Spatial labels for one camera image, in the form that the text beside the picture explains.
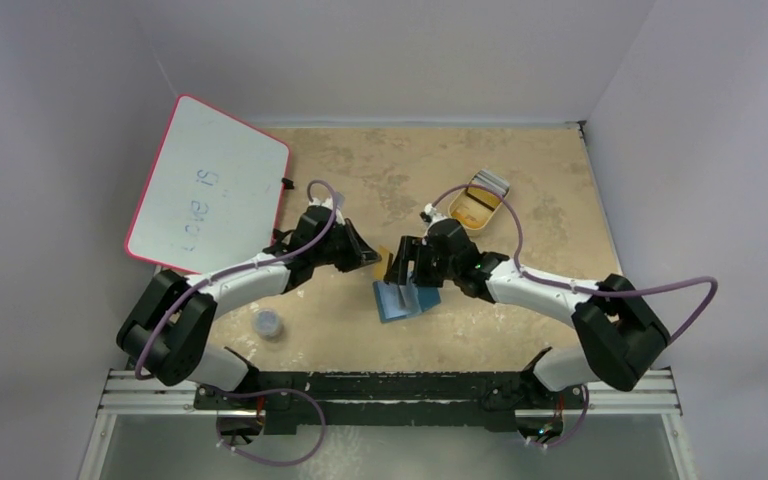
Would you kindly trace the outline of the yellow credit card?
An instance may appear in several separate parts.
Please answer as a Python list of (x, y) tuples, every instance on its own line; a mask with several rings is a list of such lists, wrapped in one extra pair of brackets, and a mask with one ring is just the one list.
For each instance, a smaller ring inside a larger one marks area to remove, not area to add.
[(372, 276), (375, 281), (384, 281), (387, 271), (391, 267), (394, 255), (387, 248), (380, 246), (377, 250), (380, 260), (373, 265)]

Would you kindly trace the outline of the blue leather card holder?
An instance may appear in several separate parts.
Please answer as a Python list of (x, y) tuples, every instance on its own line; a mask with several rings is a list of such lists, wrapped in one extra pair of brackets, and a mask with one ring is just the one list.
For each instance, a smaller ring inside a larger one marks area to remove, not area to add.
[(375, 281), (373, 292), (382, 324), (422, 315), (441, 303), (437, 288), (417, 287), (413, 283), (397, 285)]

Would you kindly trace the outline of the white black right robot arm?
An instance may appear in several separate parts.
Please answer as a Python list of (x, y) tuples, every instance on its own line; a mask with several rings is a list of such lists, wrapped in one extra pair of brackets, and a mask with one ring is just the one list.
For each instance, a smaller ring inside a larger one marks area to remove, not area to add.
[(532, 274), (508, 255), (480, 250), (454, 219), (432, 223), (423, 237), (402, 237), (384, 280), (417, 287), (451, 281), (468, 297), (523, 307), (573, 328), (576, 345), (548, 348), (524, 370), (521, 392), (536, 407), (589, 382), (628, 392), (670, 340), (646, 301), (632, 296), (626, 278), (611, 274), (578, 286), (542, 271)]

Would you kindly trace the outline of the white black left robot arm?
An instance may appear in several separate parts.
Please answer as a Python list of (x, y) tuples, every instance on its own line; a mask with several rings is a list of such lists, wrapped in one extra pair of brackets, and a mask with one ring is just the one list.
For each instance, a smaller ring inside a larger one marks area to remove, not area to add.
[(166, 386), (185, 380), (219, 389), (232, 408), (257, 399), (258, 382), (241, 355), (211, 346), (215, 320), (262, 298), (282, 295), (310, 280), (316, 268), (347, 273), (379, 262), (336, 207), (311, 205), (292, 230), (275, 231), (274, 242), (255, 257), (212, 273), (155, 275), (116, 336), (117, 346), (135, 360), (140, 379)]

